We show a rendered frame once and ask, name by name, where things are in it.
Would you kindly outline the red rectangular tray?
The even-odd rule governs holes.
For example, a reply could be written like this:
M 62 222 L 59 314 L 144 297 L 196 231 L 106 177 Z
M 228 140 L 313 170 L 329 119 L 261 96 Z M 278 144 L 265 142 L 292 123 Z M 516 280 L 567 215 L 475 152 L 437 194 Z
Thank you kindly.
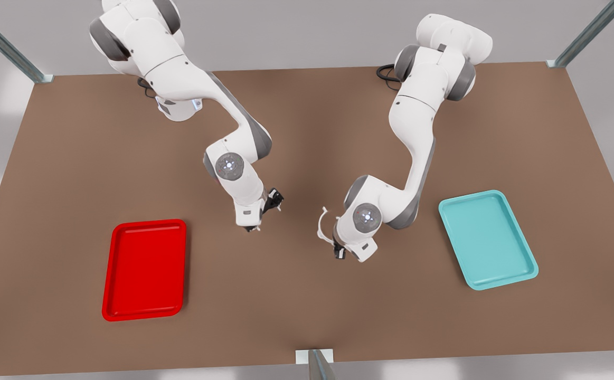
M 101 313 L 106 321 L 176 315 L 182 308 L 186 224 L 125 222 L 114 228 Z

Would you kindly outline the teal rectangular tray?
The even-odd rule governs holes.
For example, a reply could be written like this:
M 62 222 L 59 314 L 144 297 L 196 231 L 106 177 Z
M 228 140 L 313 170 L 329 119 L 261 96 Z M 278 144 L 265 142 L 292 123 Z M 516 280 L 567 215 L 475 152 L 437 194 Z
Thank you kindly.
M 466 284 L 482 291 L 535 278 L 539 266 L 505 195 L 442 200 L 439 214 Z

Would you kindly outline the silver frame post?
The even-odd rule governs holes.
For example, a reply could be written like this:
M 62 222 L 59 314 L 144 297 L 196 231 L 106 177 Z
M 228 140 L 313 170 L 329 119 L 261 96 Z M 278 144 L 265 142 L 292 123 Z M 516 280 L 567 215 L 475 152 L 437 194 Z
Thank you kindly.
M 54 75 L 43 74 L 34 63 L 30 62 L 15 46 L 0 33 L 0 53 L 2 53 L 18 70 L 35 84 L 51 83 Z
M 303 349 L 295 351 L 296 364 L 308 365 L 309 380 L 337 380 L 331 363 L 333 349 Z
M 610 0 L 557 58 L 546 60 L 546 67 L 566 68 L 613 19 L 614 0 Z

